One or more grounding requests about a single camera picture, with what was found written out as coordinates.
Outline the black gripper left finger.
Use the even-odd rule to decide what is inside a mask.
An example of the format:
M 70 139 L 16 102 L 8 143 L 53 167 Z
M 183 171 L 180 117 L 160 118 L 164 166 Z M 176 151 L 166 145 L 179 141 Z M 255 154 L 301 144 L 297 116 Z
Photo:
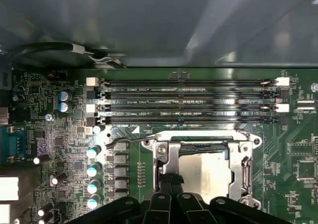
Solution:
M 123 197 L 94 211 L 82 215 L 71 224 L 168 224 L 172 196 L 172 174 L 159 176 L 160 191 L 152 194 L 151 199 L 139 202 L 132 197 Z

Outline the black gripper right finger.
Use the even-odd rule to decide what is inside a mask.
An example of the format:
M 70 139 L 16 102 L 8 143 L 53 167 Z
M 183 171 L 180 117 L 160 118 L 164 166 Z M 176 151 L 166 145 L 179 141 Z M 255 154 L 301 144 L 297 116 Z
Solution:
M 176 198 L 184 218 L 189 224 L 287 224 L 288 221 L 264 213 L 226 197 L 213 198 L 209 204 L 194 194 L 185 193 L 181 175 L 171 174 L 172 195 Z

